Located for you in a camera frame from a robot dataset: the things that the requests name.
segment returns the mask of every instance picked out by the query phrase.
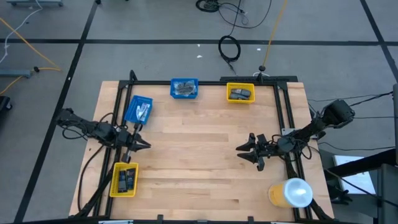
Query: yellow cup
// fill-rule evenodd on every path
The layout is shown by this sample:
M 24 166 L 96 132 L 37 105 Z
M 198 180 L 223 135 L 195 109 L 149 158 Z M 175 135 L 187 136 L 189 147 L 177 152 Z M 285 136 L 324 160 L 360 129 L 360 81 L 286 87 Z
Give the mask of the yellow cup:
M 313 192 L 303 179 L 291 178 L 272 185 L 268 190 L 268 197 L 278 207 L 303 208 L 311 203 Z

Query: yellow cable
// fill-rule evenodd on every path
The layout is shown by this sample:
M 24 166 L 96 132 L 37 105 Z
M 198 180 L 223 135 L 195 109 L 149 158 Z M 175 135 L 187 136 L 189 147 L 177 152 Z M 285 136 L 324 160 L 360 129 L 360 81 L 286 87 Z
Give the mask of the yellow cable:
M 275 25 L 274 25 L 274 28 L 272 29 L 271 37 L 269 38 L 269 41 L 268 41 L 266 57 L 264 58 L 264 62 L 262 63 L 262 66 L 266 66 L 269 49 L 271 48 L 271 42 L 272 42 L 272 39 L 274 38 L 275 31 L 276 31 L 276 28 L 278 27 L 278 23 L 280 21 L 280 18 L 282 17 L 282 15 L 283 15 L 283 13 L 285 11 L 286 4 L 287 4 L 287 0 L 284 1 L 284 5 L 282 6 L 282 9 L 279 12 L 278 18 L 276 19 L 276 22 L 275 22 Z
M 14 30 L 4 19 L 2 19 L 0 17 L 0 21 L 6 25 L 8 28 L 10 28 L 10 30 L 12 30 L 15 34 L 17 34 L 17 36 L 19 38 L 21 38 L 34 52 L 36 52 L 38 55 L 40 55 L 42 58 L 46 59 L 46 61 L 48 61 L 50 64 L 54 65 L 55 68 L 39 68 L 39 70 L 55 70 L 58 72 L 61 72 L 61 68 L 55 64 L 54 62 L 52 62 L 50 59 L 48 59 L 46 56 L 42 55 L 38 50 L 36 50 L 28 41 L 25 40 L 25 38 L 23 38 L 23 36 L 21 36 L 16 30 Z M 3 95 L 13 84 L 15 84 L 16 82 L 18 82 L 19 79 L 21 79 L 22 76 L 19 76 L 18 78 L 16 78 L 14 81 L 12 81 L 10 84 L 8 84 L 8 86 L 2 91 L 0 92 L 0 95 Z
M 12 81 L 12 83 L 8 84 L 8 86 L 0 93 L 0 95 L 2 95 L 3 93 L 5 93 L 8 88 L 10 88 L 13 84 L 15 84 L 20 78 L 22 78 L 22 76 L 19 76 L 18 78 L 16 78 L 14 81 Z
M 23 38 L 23 36 L 21 36 L 17 31 L 15 31 L 3 18 L 0 17 L 0 21 L 6 25 L 8 28 L 10 28 L 10 30 L 12 30 L 15 34 L 17 34 L 17 36 L 19 38 L 21 38 L 34 52 L 36 52 L 38 55 L 40 55 L 42 58 L 44 58 L 46 61 L 48 61 L 50 64 L 54 65 L 56 67 L 56 69 L 61 70 L 61 68 L 55 64 L 54 62 L 52 62 L 50 59 L 48 59 L 46 56 L 42 55 L 38 50 L 36 50 L 28 41 L 25 40 L 25 38 Z
M 54 71 L 58 71 L 61 72 L 61 70 L 59 68 L 39 68 L 39 70 L 54 70 Z

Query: concrete floor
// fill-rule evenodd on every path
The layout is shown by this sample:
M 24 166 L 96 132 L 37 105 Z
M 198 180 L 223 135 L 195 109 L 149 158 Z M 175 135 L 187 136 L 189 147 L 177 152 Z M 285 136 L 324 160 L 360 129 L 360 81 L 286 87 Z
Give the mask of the concrete floor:
M 237 4 L 238 1 L 227 1 Z M 92 0 L 64 0 L 64 7 L 46 6 L 19 32 L 27 39 L 80 39 Z M 267 40 L 283 1 L 273 0 L 270 13 L 256 29 L 235 28 L 238 40 Z M 367 0 L 384 40 L 398 41 L 398 3 Z M 268 1 L 245 1 L 242 8 L 250 24 L 261 20 Z M 17 27 L 31 9 L 0 2 L 0 17 Z M 233 13 L 224 12 L 233 21 Z M 200 12 L 195 1 L 103 0 L 95 12 L 88 39 L 218 40 L 231 26 L 218 13 Z M 10 30 L 0 24 L 0 39 Z M 275 40 L 377 41 L 359 0 L 289 0 Z M 55 105 L 78 44 L 33 44 L 58 64 L 63 72 L 42 71 L 22 79 L 6 93 L 14 104 L 0 128 L 0 223 L 13 222 L 32 169 L 42 147 Z M 242 45 L 233 63 L 238 75 L 257 72 L 266 45 Z M 388 47 L 398 60 L 398 47 Z M 234 45 L 224 45 L 234 54 Z M 31 69 L 49 64 L 26 44 L 10 44 L 2 68 Z M 85 44 L 63 107 L 80 116 L 93 117 L 102 81 L 127 79 L 133 69 L 140 80 L 198 77 L 218 80 L 233 73 L 221 59 L 216 44 Z M 270 75 L 296 75 L 304 82 L 308 98 L 325 99 L 391 91 L 396 82 L 380 46 L 273 45 L 267 62 Z M 0 78 L 2 90 L 12 78 Z M 326 103 L 311 104 L 321 109 Z M 391 116 L 392 98 L 384 97 L 355 107 L 358 116 Z M 322 141 L 338 147 L 371 148 L 394 145 L 394 129 L 387 119 L 355 120 L 340 130 L 328 130 Z M 68 215 L 85 142 L 68 141 L 57 128 L 30 200 L 24 221 L 64 218 Z M 376 151 L 323 150 L 343 155 L 369 156 Z M 343 221 L 371 223 L 362 214 L 335 208 Z

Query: small yellow tray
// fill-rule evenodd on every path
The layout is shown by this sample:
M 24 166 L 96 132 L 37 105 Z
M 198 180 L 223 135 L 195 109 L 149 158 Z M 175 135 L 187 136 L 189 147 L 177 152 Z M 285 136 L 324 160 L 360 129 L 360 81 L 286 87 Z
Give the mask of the small yellow tray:
M 231 94 L 231 89 L 233 88 L 241 88 L 244 90 L 249 90 L 251 95 L 249 100 L 230 100 L 229 94 Z M 251 83 L 227 83 L 226 84 L 226 100 L 228 103 L 242 103 L 242 104 L 251 104 L 255 101 L 254 97 L 254 84 Z
M 134 177 L 134 189 L 128 190 L 127 192 L 119 193 L 119 171 L 121 170 L 128 170 L 136 168 L 136 176 Z M 111 183 L 111 193 L 110 197 L 134 197 L 137 190 L 137 179 L 138 179 L 138 163 L 124 163 L 124 162 L 117 162 L 113 167 L 113 176 L 112 176 L 112 183 Z

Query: blue tray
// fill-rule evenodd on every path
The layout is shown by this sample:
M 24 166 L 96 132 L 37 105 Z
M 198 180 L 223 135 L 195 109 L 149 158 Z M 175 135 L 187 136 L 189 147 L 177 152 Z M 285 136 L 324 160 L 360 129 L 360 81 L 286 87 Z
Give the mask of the blue tray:
M 124 119 L 126 121 L 130 121 L 130 122 L 133 122 L 133 123 L 138 123 L 139 121 L 138 121 L 137 113 L 136 113 L 137 112 L 137 107 L 138 106 L 142 106 L 143 103 L 147 103 L 147 104 L 150 105 L 148 110 L 147 110 L 147 114 L 145 116 L 145 119 L 143 121 L 140 121 L 141 124 L 146 124 L 147 121 L 148 121 L 148 117 L 150 115 L 150 112 L 152 111 L 152 98 L 148 98 L 148 97 L 134 95 L 132 97 L 131 102 L 130 102 L 129 109 L 127 109 L 127 113 L 124 116 Z
M 184 95 L 176 95 L 174 93 L 174 82 L 187 82 L 192 81 L 195 82 L 195 86 L 197 88 L 195 94 L 184 96 Z M 175 99 L 195 99 L 198 96 L 198 79 L 197 78 L 173 78 L 170 82 L 170 96 Z

